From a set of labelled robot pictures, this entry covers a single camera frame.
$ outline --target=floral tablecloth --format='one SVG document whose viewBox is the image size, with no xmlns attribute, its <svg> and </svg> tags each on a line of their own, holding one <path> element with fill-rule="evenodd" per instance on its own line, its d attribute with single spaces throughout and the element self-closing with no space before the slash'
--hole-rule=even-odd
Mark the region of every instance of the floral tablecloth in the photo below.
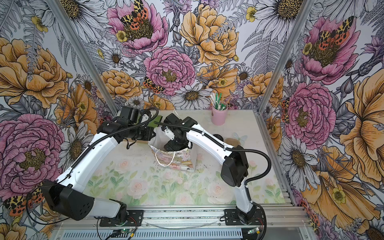
<svg viewBox="0 0 384 240">
<path fill-rule="evenodd" d="M 166 117 L 172 111 L 161 111 Z M 252 111 L 228 111 L 226 123 L 215 126 L 211 111 L 178 111 L 180 118 L 190 116 L 209 133 L 224 139 L 238 139 L 244 148 L 266 152 L 260 130 Z M 116 199 L 135 205 L 217 205 L 235 204 L 232 187 L 220 177 L 221 165 L 199 146 L 195 172 L 161 167 L 149 146 L 137 143 L 129 150 L 121 142 L 88 182 L 85 194 L 104 199 Z M 248 177 L 262 173 L 267 163 L 257 154 L 247 153 Z M 259 203 L 284 203 L 274 169 L 261 179 L 249 183 L 251 198 Z"/>
</svg>

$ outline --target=table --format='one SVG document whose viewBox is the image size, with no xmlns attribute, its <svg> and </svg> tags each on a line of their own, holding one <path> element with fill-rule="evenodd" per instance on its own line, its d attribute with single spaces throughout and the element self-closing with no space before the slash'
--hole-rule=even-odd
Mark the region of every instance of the table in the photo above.
<svg viewBox="0 0 384 240">
<path fill-rule="evenodd" d="M 165 118 L 172 111 L 160 111 Z M 252 110 L 228 111 L 226 122 L 215 126 L 210 110 L 178 110 L 181 119 L 195 119 L 211 134 L 220 134 L 241 142 L 244 148 L 267 153 Z M 122 201 L 127 206 L 156 205 L 228 205 L 236 204 L 233 189 L 220 177 L 221 165 L 210 154 L 197 147 L 195 172 L 167 169 L 158 165 L 149 146 L 136 143 L 129 150 L 126 142 L 113 149 L 88 182 L 84 194 Z M 262 173 L 266 160 L 247 153 L 248 177 Z M 285 200 L 272 168 L 266 177 L 248 184 L 253 201 L 283 204 Z"/>
</svg>

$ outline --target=white rope handle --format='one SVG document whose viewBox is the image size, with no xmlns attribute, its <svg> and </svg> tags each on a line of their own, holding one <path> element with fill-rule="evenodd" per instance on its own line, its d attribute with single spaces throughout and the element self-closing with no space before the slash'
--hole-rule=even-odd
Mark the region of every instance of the white rope handle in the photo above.
<svg viewBox="0 0 384 240">
<path fill-rule="evenodd" d="M 164 164 L 161 164 L 161 163 L 159 162 L 159 160 L 157 159 L 157 152 L 158 152 L 158 151 L 159 151 L 159 149 L 155 152 L 155 157 L 156 157 L 157 163 L 160 164 L 160 165 L 163 166 L 163 167 L 168 167 L 168 166 L 173 162 L 173 159 L 175 158 L 176 151 L 173 153 L 173 158 L 172 158 L 172 160 L 170 161 L 170 163 L 168 163 L 168 165 L 164 165 Z"/>
</svg>

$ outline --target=brown object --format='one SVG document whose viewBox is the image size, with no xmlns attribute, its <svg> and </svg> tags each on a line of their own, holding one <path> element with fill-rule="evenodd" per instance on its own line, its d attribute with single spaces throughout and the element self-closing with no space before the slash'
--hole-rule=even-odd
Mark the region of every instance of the brown object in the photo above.
<svg viewBox="0 0 384 240">
<path fill-rule="evenodd" d="M 229 144 L 229 145 L 232 145 L 232 146 L 234 146 L 234 147 L 237 147 L 238 145 L 240 145 L 240 141 L 239 140 L 237 140 L 237 139 L 234 139 L 234 138 L 226 138 L 225 140 L 224 140 L 224 142 L 226 143 L 226 144 Z"/>
</svg>

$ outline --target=pink cup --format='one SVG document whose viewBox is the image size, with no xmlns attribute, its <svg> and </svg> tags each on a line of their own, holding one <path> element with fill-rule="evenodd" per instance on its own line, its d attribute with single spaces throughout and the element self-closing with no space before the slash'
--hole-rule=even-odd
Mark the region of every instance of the pink cup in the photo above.
<svg viewBox="0 0 384 240">
<path fill-rule="evenodd" d="M 217 110 L 212 107 L 212 123 L 220 126 L 225 123 L 225 118 L 227 117 L 228 107 L 225 110 Z"/>
</svg>

